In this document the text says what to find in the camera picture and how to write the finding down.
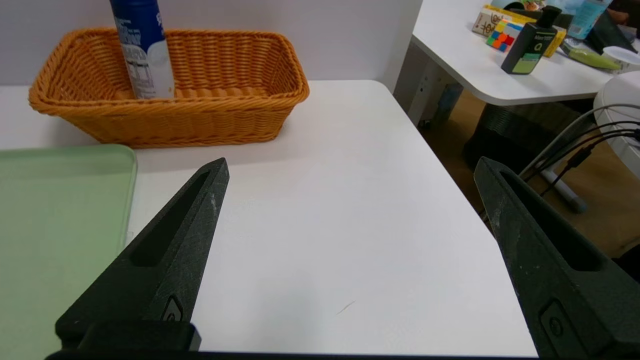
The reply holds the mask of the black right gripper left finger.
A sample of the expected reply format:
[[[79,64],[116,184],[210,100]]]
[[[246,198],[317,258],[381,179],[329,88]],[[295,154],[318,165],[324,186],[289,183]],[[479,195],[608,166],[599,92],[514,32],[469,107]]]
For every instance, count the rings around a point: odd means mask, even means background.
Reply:
[[[192,324],[230,173],[200,167],[55,322],[64,351],[196,351]]]

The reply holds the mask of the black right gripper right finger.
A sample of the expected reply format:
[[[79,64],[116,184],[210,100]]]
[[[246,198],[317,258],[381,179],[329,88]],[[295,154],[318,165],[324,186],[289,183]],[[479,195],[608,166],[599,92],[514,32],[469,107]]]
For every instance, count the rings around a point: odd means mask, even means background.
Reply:
[[[514,171],[482,157],[474,182],[541,358],[638,358],[640,287]]]

